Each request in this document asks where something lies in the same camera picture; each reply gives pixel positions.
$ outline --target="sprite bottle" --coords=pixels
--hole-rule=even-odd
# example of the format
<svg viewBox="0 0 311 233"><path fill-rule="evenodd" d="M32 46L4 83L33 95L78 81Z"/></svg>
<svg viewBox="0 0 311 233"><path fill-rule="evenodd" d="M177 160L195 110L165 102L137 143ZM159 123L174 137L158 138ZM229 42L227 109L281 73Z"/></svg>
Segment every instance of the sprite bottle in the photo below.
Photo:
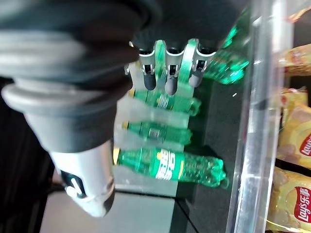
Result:
<svg viewBox="0 0 311 233"><path fill-rule="evenodd" d="M175 128L155 122L129 122L125 121L122 128L135 132L145 139L177 142L182 145L190 144L192 132L189 129Z"/></svg>
<svg viewBox="0 0 311 233"><path fill-rule="evenodd" d="M113 151L114 164L132 169L140 174L161 180L200 183L218 187L225 179L223 161L214 157L202 157L166 149Z"/></svg>
<svg viewBox="0 0 311 233"><path fill-rule="evenodd" d="M196 98L170 96L158 91L130 90L129 96L141 100L154 108L162 108L174 112L187 113L190 116L198 114L201 102Z"/></svg>

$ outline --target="potato chip bag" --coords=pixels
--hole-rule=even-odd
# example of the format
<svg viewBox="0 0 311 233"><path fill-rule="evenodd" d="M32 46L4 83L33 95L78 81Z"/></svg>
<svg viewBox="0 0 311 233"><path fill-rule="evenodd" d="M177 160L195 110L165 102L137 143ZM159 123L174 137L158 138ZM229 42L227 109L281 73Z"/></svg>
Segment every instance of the potato chip bag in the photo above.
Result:
<svg viewBox="0 0 311 233"><path fill-rule="evenodd" d="M300 89L284 88L281 95L281 125L284 127L288 115L293 111L295 102L308 105L308 92L305 87Z"/></svg>
<svg viewBox="0 0 311 233"><path fill-rule="evenodd" d="M311 178L275 167L267 230L311 231Z"/></svg>
<svg viewBox="0 0 311 233"><path fill-rule="evenodd" d="M295 108L279 134L276 157L311 168L311 108L295 102Z"/></svg>
<svg viewBox="0 0 311 233"><path fill-rule="evenodd" d="M311 75L311 44L293 48L285 54L285 74Z"/></svg>

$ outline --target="yellow bottle cap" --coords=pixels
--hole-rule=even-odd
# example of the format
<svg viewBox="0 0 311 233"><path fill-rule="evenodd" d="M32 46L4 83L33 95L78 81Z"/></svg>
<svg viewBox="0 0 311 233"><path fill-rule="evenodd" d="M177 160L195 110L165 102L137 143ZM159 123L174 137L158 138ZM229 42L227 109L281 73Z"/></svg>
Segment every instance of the yellow bottle cap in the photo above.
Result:
<svg viewBox="0 0 311 233"><path fill-rule="evenodd" d="M120 154L120 148L113 148L113 164L118 164L118 158Z"/></svg>
<svg viewBox="0 0 311 233"><path fill-rule="evenodd" d="M128 95L129 95L130 97L134 97L134 95L135 95L135 89L131 89L131 90L128 92Z"/></svg>
<svg viewBox="0 0 311 233"><path fill-rule="evenodd" d="M124 121L123 123L122 123L122 129L126 129L127 130L127 128L128 128L128 121Z"/></svg>

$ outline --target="robotic arm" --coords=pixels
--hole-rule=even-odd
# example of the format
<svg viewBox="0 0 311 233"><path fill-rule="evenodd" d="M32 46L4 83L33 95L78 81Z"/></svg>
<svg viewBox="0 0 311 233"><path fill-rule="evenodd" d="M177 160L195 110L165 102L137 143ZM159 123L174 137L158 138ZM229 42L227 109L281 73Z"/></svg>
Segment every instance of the robotic arm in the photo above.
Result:
<svg viewBox="0 0 311 233"><path fill-rule="evenodd" d="M131 87L127 64L140 59L145 86L153 90L154 44L164 40L165 90L173 95L187 41L198 38L189 78L198 86L248 2L0 1L0 75L15 81L2 96L25 115L67 194L84 210L104 216L113 203L109 140L116 103Z"/></svg>

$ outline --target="green bottle label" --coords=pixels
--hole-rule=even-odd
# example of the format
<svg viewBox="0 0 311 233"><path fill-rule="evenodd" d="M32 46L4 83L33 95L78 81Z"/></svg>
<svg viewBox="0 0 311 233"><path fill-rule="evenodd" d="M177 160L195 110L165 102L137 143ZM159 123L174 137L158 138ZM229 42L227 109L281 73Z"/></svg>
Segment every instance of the green bottle label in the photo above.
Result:
<svg viewBox="0 0 311 233"><path fill-rule="evenodd" d="M166 95L161 94L160 97L156 100L157 108L164 108L164 109L172 109L174 106L174 99L169 98Z"/></svg>
<svg viewBox="0 0 311 233"><path fill-rule="evenodd" d="M165 149L156 153L151 175L160 180L179 180L184 170L185 157Z"/></svg>
<svg viewBox="0 0 311 233"><path fill-rule="evenodd" d="M158 139L160 136L160 130L151 128L148 133L148 137Z"/></svg>

